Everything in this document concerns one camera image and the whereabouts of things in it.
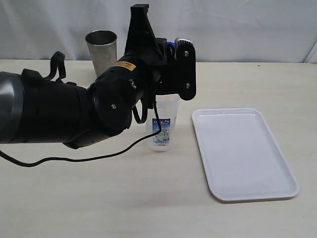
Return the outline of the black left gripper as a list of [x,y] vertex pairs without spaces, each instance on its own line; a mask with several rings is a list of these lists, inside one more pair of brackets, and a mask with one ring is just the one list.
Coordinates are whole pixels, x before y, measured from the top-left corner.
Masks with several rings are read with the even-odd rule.
[[166,59],[167,39],[157,38],[148,20],[148,4],[130,7],[125,55],[139,58],[152,72],[158,72],[161,83],[158,95],[178,94],[182,100],[192,100],[196,95],[196,52],[194,45],[175,49],[175,60]]

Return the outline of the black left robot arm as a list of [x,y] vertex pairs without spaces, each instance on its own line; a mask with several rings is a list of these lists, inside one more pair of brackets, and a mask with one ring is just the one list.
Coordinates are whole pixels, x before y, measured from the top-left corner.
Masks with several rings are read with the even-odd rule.
[[64,82],[64,54],[55,52],[50,73],[24,69],[0,74],[0,141],[63,143],[86,147],[144,123],[157,95],[196,95],[196,53],[191,41],[174,45],[155,37],[148,4],[131,6],[124,56],[89,88]]

